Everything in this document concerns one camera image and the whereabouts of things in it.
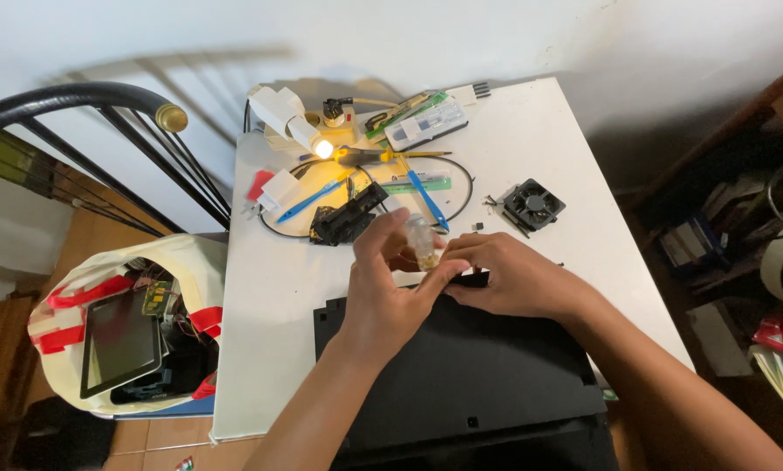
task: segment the green ruler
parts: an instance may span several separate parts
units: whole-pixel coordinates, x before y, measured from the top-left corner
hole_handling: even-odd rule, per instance
[[[442,180],[432,180],[430,182],[423,182],[423,189],[427,191],[436,191],[439,189],[450,189],[452,188],[452,178],[447,177]],[[399,193],[417,193],[417,188],[412,186],[412,184],[391,184],[391,185],[383,185],[383,189],[386,190],[386,193],[389,195],[396,195]]]

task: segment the light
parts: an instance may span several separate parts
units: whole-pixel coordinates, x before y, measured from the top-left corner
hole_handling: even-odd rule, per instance
[[[334,145],[322,139],[313,148],[313,154],[322,158],[328,158],[334,152]]]

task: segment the small plastic bottle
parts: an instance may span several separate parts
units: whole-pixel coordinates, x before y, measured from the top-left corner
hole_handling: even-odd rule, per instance
[[[432,230],[423,215],[415,213],[409,216],[403,227],[409,245],[415,249],[418,267],[423,272],[429,272],[438,266],[439,257],[435,253],[435,242],[432,240],[435,231]]]

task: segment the black fan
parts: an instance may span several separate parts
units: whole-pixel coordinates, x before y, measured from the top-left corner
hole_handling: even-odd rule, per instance
[[[557,221],[565,203],[531,178],[504,199],[504,209],[522,225],[534,231]]]

